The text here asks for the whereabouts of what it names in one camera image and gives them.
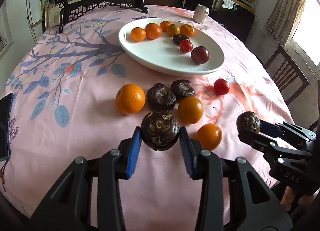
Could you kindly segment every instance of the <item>checkered curtain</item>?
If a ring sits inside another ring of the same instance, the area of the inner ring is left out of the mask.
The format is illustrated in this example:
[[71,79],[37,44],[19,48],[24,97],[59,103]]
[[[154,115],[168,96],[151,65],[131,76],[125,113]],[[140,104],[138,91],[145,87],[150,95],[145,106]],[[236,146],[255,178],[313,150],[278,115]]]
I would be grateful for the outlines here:
[[284,47],[295,30],[306,0],[278,0],[265,28]]

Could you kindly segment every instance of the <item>orange tomato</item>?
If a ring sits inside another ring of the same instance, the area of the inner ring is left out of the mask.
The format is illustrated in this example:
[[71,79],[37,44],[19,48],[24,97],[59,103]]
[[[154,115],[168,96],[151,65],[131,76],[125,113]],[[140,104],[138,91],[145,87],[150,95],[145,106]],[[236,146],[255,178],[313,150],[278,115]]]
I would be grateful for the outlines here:
[[202,102],[196,97],[186,97],[178,106],[179,118],[187,124],[197,123],[203,115]]
[[160,35],[162,34],[162,30],[161,27],[159,27],[157,24],[155,23],[150,23],[147,24],[146,27],[144,28],[146,33],[147,33],[147,37],[151,40],[157,39],[160,37]]
[[167,34],[170,37],[173,37],[174,35],[179,33],[180,33],[180,28],[177,25],[171,24],[170,26],[167,27]]
[[130,36],[136,42],[141,42],[145,40],[145,38],[147,37],[147,34],[143,28],[135,27],[134,29],[131,30]]
[[190,25],[183,25],[180,27],[180,34],[183,34],[187,37],[191,37],[195,34],[195,29],[193,26]]
[[146,103],[146,95],[142,88],[134,84],[122,86],[116,95],[116,107],[125,114],[139,112]]
[[206,124],[201,126],[197,132],[196,139],[200,141],[202,147],[207,150],[216,149],[222,139],[222,131],[216,124]]
[[162,21],[160,23],[160,27],[161,27],[161,30],[162,32],[167,32],[167,27],[170,26],[172,23],[170,21]]

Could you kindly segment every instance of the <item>white bowl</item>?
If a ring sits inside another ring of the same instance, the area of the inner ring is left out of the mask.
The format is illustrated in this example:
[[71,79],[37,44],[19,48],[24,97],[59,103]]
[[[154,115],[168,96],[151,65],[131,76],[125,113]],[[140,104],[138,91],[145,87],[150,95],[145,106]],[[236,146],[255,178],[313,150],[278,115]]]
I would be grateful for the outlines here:
[[[195,77],[218,70],[224,63],[224,54],[220,46],[208,35],[196,29],[194,36],[190,37],[193,48],[204,46],[209,51],[209,60],[205,64],[196,64],[191,59],[190,53],[182,53],[172,37],[162,33],[158,39],[145,39],[135,42],[131,39],[130,32],[135,27],[145,28],[149,23],[160,24],[166,19],[145,18],[132,21],[123,26],[119,31],[121,47],[138,63],[156,71],[182,77]],[[183,23],[168,20],[177,26]]]

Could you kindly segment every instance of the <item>dining table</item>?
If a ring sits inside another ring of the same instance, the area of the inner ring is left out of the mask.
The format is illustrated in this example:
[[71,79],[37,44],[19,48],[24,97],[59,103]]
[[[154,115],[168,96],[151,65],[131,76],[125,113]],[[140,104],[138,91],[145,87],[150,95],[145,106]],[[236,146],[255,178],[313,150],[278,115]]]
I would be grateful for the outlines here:
[[[9,143],[11,157],[0,190],[23,214],[31,217],[43,197],[65,169],[79,156],[102,157],[132,137],[150,112],[144,108],[123,115],[115,105],[118,90],[136,84],[145,93],[156,83],[169,87],[178,76],[165,75],[132,59],[120,46],[119,30],[127,23],[162,18],[190,24],[210,36],[222,49],[225,62],[210,74],[188,77],[195,96],[204,106],[200,121],[185,125],[191,138],[207,124],[217,124],[222,141],[213,152],[235,160],[243,156],[271,188],[263,153],[238,138],[237,117],[255,112],[270,123],[293,123],[283,97],[263,65],[237,37],[208,17],[204,24],[192,20],[193,11],[147,5],[137,9],[105,7],[86,13],[64,26],[48,29],[17,65],[2,97],[13,93]],[[230,91],[215,95],[213,84],[223,78]],[[177,107],[172,114],[177,116]],[[286,143],[279,145],[291,148]],[[224,223],[229,221],[228,180],[224,179]],[[154,151],[142,142],[135,174],[119,180],[124,221],[128,231],[191,231],[195,229],[202,181],[186,172],[179,143]],[[97,197],[93,182],[91,225],[97,226]]]

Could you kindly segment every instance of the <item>black phone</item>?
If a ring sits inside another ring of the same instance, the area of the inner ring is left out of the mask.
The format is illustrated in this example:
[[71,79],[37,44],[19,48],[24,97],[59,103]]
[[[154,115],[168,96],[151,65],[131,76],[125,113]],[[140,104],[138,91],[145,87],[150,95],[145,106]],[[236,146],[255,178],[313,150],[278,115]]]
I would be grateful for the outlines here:
[[9,131],[13,93],[0,99],[0,161],[10,158]]

